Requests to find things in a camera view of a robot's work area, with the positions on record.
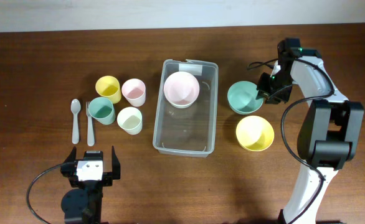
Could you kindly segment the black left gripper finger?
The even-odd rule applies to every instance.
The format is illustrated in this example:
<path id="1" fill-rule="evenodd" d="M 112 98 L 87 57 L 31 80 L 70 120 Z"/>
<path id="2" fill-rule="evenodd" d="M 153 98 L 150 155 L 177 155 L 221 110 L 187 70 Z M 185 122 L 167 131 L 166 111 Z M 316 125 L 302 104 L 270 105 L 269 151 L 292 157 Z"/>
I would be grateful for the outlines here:
<path id="1" fill-rule="evenodd" d="M 120 173 L 121 172 L 121 165 L 116 156 L 115 147 L 111 147 L 111 165 L 112 165 L 112 172 L 113 173 Z"/>
<path id="2" fill-rule="evenodd" d="M 74 164 L 76 162 L 77 148 L 74 146 L 70 154 L 64 160 L 65 164 Z"/>

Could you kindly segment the green plastic bowl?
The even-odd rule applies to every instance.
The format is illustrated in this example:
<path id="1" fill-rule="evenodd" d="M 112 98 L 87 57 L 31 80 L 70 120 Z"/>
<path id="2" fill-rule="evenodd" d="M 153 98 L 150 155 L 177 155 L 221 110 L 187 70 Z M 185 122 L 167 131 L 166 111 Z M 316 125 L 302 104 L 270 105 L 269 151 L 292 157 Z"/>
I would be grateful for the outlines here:
<path id="1" fill-rule="evenodd" d="M 234 83 L 227 92 L 227 100 L 230 108 L 237 114 L 250 114 L 257 111 L 263 105 L 263 98 L 257 98 L 257 85 L 240 81 Z"/>

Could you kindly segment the yellow plastic bowl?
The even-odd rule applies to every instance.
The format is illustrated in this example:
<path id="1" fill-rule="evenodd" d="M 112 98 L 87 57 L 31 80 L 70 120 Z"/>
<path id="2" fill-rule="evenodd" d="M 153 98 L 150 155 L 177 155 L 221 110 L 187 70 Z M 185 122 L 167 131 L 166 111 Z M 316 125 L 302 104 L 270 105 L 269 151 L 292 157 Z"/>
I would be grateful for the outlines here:
<path id="1" fill-rule="evenodd" d="M 239 121 L 235 129 L 239 145 L 248 151 L 264 151 L 275 138 L 272 125 L 260 116 L 247 116 Z"/>

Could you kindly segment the green plastic cup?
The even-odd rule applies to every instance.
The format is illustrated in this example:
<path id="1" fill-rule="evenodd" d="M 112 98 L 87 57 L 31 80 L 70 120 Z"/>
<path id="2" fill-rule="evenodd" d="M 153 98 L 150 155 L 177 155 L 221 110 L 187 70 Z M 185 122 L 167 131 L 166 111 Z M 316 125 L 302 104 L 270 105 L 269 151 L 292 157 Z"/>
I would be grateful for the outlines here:
<path id="1" fill-rule="evenodd" d="M 97 97 L 89 102 L 88 112 L 103 125 L 110 125 L 116 120 L 113 103 L 105 97 Z"/>

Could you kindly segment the pink plastic cup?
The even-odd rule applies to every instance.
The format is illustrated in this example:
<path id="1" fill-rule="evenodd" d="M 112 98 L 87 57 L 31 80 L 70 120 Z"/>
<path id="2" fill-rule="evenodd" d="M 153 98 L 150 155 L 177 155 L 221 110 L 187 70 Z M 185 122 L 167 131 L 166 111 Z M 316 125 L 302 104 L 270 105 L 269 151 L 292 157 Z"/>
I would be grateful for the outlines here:
<path id="1" fill-rule="evenodd" d="M 121 92 L 134 107 L 143 106 L 146 101 L 146 86 L 140 79 L 132 78 L 124 82 Z"/>

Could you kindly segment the yellow plastic cup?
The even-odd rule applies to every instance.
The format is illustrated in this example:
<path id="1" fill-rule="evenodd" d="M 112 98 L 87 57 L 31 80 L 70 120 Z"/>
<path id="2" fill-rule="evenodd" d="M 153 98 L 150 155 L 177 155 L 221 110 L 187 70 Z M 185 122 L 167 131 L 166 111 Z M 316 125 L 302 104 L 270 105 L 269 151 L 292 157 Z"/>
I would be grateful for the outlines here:
<path id="1" fill-rule="evenodd" d="M 108 98 L 113 104 L 121 100 L 121 86 L 117 78 L 113 76 L 104 76 L 97 80 L 95 84 L 96 92 L 105 98 Z"/>

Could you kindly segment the white plastic bowl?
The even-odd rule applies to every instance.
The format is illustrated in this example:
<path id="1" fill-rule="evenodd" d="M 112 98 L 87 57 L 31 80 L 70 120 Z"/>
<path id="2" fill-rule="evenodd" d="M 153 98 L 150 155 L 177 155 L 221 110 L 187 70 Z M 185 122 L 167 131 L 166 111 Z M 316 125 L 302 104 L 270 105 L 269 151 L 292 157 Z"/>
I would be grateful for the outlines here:
<path id="1" fill-rule="evenodd" d="M 167 102 L 171 106 L 179 109 L 188 108 L 194 103 L 194 101 L 189 101 L 189 100 L 180 100 L 180 101 L 167 100 Z"/>

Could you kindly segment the pink plastic bowl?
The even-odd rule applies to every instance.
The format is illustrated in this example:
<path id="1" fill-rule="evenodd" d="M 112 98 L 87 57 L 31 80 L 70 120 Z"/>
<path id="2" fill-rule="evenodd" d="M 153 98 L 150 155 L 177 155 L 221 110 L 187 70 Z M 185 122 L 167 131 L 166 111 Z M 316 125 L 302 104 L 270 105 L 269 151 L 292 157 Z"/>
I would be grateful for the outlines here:
<path id="1" fill-rule="evenodd" d="M 188 72 L 174 72 L 166 79 L 163 91 L 167 100 L 195 102 L 199 96 L 200 86 L 194 75 Z"/>

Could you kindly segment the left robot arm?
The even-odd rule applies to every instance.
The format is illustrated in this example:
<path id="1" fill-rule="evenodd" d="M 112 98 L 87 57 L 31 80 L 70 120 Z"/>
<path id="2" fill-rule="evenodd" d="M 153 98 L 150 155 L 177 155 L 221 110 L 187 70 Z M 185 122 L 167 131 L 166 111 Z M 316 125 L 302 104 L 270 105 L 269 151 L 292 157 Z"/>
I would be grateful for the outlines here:
<path id="1" fill-rule="evenodd" d="M 65 223 L 100 223 L 103 188 L 113 185 L 121 177 L 121 164 L 115 149 L 111 149 L 110 172 L 103 170 L 103 152 L 86 151 L 82 159 L 77 159 L 77 149 L 73 148 L 60 169 L 68 178 L 71 190 L 61 201 Z"/>

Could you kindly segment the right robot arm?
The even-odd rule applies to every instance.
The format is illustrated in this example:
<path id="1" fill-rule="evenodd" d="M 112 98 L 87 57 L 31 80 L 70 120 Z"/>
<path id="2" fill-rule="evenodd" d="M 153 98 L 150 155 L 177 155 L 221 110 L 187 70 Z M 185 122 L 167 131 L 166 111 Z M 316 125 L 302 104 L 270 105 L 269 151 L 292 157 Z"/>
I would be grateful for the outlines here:
<path id="1" fill-rule="evenodd" d="M 356 153 L 364 116 L 360 102 L 350 101 L 327 74 L 322 56 L 303 48 L 300 40 L 286 38 L 277 45 L 273 70 L 263 73 L 257 84 L 258 98 L 268 104 L 287 102 L 298 85 L 303 98 L 282 114 L 280 131 L 285 134 L 288 112 L 300 103 L 309 108 L 298 133 L 297 151 L 288 152 L 300 163 L 296 184 L 278 223 L 315 223 L 329 183 Z"/>

